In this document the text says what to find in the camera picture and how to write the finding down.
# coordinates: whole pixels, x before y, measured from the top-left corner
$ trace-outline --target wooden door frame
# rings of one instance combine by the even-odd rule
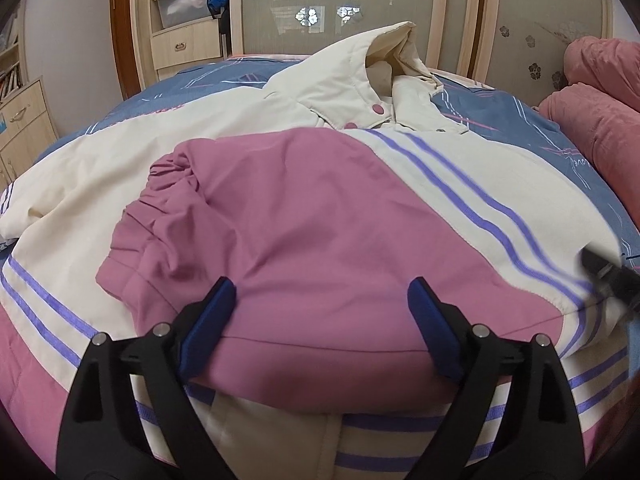
[[[131,32],[130,0],[110,0],[111,41],[122,98],[140,93],[140,79],[136,66]]]

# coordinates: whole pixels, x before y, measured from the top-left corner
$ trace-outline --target silver screw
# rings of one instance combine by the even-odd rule
[[[540,346],[549,346],[551,344],[551,339],[546,334],[536,334],[536,343]]]
[[[482,324],[473,325],[473,328],[471,329],[471,331],[474,333],[476,337],[480,337],[480,338],[489,337],[489,334],[491,333],[491,330],[489,330],[489,327],[487,325],[482,325]]]
[[[96,346],[105,344],[107,342],[107,335],[104,332],[98,332],[91,338],[91,342]]]
[[[164,337],[165,335],[167,335],[169,332],[171,332],[171,325],[168,323],[158,323],[155,327],[154,327],[154,335],[158,336],[158,337]]]

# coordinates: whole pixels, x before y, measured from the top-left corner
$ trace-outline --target drawer handle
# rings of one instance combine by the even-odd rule
[[[14,169],[13,165],[11,164],[11,160],[7,159],[6,163],[9,166],[9,169],[14,172],[14,180],[15,180],[16,178],[18,178],[18,174],[15,173],[15,169]]]
[[[27,107],[24,107],[17,114],[15,114],[10,120],[10,123],[15,123],[15,121],[20,121],[24,117],[24,113],[27,111]]]

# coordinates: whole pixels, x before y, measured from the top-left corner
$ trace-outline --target transparent plastic bin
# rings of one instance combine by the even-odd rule
[[[169,28],[210,16],[207,0],[158,0],[162,27]]]

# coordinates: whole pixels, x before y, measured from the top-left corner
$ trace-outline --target white fabric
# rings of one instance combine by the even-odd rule
[[[472,202],[474,208],[490,216],[501,228],[510,230],[528,264],[537,265],[513,225],[462,186],[437,160],[417,150],[403,132],[422,132],[422,138],[455,160],[492,196],[516,208],[526,218],[545,253],[567,275],[579,276],[573,256],[589,242],[616,254],[617,241],[606,222],[561,173],[529,152],[481,139],[439,113],[430,97],[440,90],[441,83],[418,58],[412,29],[413,24],[405,22],[364,32],[276,74],[263,89],[236,88],[79,137],[16,181],[11,196],[5,197],[8,208],[0,218],[0,243],[20,238],[14,259],[50,295],[91,326],[108,332],[114,339],[134,336],[129,312],[95,283],[95,274],[108,254],[111,234],[123,208],[138,198],[155,160],[171,152],[176,144],[194,137],[217,138],[295,126],[340,129],[354,123],[359,128],[378,128],[418,158],[428,160],[433,171]],[[388,99],[382,100],[376,94],[367,78],[366,66],[382,61],[392,68],[392,106]],[[383,113],[376,112],[376,105],[382,106]],[[548,299],[559,316],[567,315],[564,317],[567,336],[563,335],[562,341],[568,344],[576,326],[574,305],[546,285],[514,272],[503,248],[462,218],[437,190],[430,189],[433,186],[401,155],[367,132],[344,132],[368,144],[508,282]],[[528,192],[521,196],[514,194],[514,190],[519,192],[522,188],[511,185],[513,174],[530,182]],[[537,192],[545,194],[549,211],[529,206],[527,200]],[[551,222],[554,228],[549,230]],[[8,285],[47,329],[81,356],[88,339],[54,313],[15,269],[5,265],[2,272]],[[571,279],[564,279],[563,283],[574,290]],[[0,288],[0,303],[43,368],[68,390],[75,367],[44,341],[6,286]],[[593,343],[612,332],[620,311],[607,306],[604,317]],[[584,342],[582,338],[571,348],[565,348],[567,355]],[[616,335],[613,344],[625,345],[622,332]],[[584,350],[570,359],[568,363],[575,364],[568,366],[589,369],[604,358],[602,354]],[[144,401],[143,388],[137,386],[135,390],[137,398]],[[604,414],[607,402],[612,402],[617,391],[593,409],[594,420]],[[234,407],[221,407],[224,402]],[[198,405],[198,412],[209,433],[222,446],[223,456],[238,468],[243,480],[328,479],[334,473],[340,433],[340,423],[335,417],[285,414],[225,396],[217,396],[211,409]],[[171,460],[157,428],[145,423],[145,429],[156,454]],[[243,454],[243,450],[252,458]]]

